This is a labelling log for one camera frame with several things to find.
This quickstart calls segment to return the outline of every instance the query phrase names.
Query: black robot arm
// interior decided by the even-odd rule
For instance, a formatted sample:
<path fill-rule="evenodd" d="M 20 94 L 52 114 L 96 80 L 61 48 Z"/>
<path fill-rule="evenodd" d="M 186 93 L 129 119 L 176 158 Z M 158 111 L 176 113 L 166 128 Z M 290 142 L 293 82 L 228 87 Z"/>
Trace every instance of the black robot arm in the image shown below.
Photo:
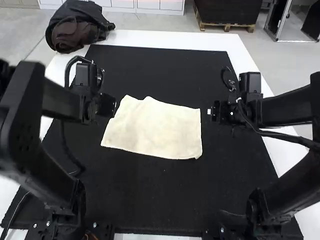
<path fill-rule="evenodd" d="M 309 153 L 277 182 L 255 189 L 249 196 L 245 216 L 221 211 L 222 238 L 297 239 L 286 236 L 282 226 L 299 211 L 320 201 L 320 72 L 310 76 L 310 84 L 284 94 L 263 98 L 259 72 L 240 74 L 240 81 L 222 71 L 229 89 L 228 100 L 217 100 L 208 113 L 220 124 L 241 126 L 263 137 L 301 144 Z M 260 128 L 312 124 L 313 140 Z"/>
<path fill-rule="evenodd" d="M 70 239 L 81 239 L 84 186 L 43 148 L 40 123 L 42 115 L 80 124 L 89 124 L 96 114 L 113 117 L 116 100 L 99 92 L 103 71 L 91 61 L 78 63 L 68 89 L 47 79 L 40 63 L 21 61 L 13 68 L 1 61 L 1 82 L 0 173 L 45 204 L 55 231 L 57 226 L 68 226 Z"/>

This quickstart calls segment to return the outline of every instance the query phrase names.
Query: white cabinet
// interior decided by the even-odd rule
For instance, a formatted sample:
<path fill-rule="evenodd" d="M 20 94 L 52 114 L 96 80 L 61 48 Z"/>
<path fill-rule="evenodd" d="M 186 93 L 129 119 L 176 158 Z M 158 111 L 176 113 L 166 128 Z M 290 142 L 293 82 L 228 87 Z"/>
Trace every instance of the white cabinet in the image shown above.
<path fill-rule="evenodd" d="M 40 9 L 58 9 L 66 0 L 37 0 Z M 183 15 L 185 0 L 92 0 L 102 6 L 103 12 L 137 14 Z"/>
<path fill-rule="evenodd" d="M 134 0 L 111 0 L 111 6 L 113 8 L 129 8 L 134 9 Z"/>
<path fill-rule="evenodd" d="M 137 0 L 138 9 L 160 9 L 160 0 Z"/>
<path fill-rule="evenodd" d="M 101 7 L 111 7 L 111 0 L 94 0 Z"/>
<path fill-rule="evenodd" d="M 182 11 L 183 3 L 183 0 L 160 0 L 160 9 Z"/>

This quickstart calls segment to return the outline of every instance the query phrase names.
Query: wooden pallet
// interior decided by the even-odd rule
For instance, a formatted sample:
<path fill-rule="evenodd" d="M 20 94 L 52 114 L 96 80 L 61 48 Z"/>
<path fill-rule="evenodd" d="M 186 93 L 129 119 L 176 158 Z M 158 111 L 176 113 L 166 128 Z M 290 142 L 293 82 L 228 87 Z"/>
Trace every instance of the wooden pallet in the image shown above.
<path fill-rule="evenodd" d="M 200 31 L 205 31 L 206 26 L 223 26 L 225 32 L 229 32 L 231 27 L 242 27 L 247 28 L 248 33 L 252 34 L 255 31 L 255 24 L 236 24 L 236 23 L 212 23 L 212 22 L 203 22 L 199 15 L 199 11 L 197 9 L 196 4 L 193 4 L 193 9 L 195 13 L 196 20 L 199 24 Z"/>

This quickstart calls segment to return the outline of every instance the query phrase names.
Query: white cloth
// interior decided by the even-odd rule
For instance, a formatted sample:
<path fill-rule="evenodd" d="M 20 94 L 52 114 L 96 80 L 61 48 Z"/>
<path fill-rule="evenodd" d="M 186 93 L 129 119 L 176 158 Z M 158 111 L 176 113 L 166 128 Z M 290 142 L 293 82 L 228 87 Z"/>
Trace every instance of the white cloth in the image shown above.
<path fill-rule="evenodd" d="M 165 159 L 198 159 L 200 109 L 126 95 L 106 126 L 101 146 Z"/>

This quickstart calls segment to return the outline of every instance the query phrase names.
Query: black box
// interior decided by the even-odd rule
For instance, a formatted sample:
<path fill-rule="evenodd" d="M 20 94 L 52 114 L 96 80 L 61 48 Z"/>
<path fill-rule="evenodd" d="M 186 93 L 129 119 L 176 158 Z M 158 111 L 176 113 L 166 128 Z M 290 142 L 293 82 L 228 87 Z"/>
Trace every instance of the black box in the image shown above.
<path fill-rule="evenodd" d="M 203 23 L 255 24 L 263 0 L 194 0 Z"/>

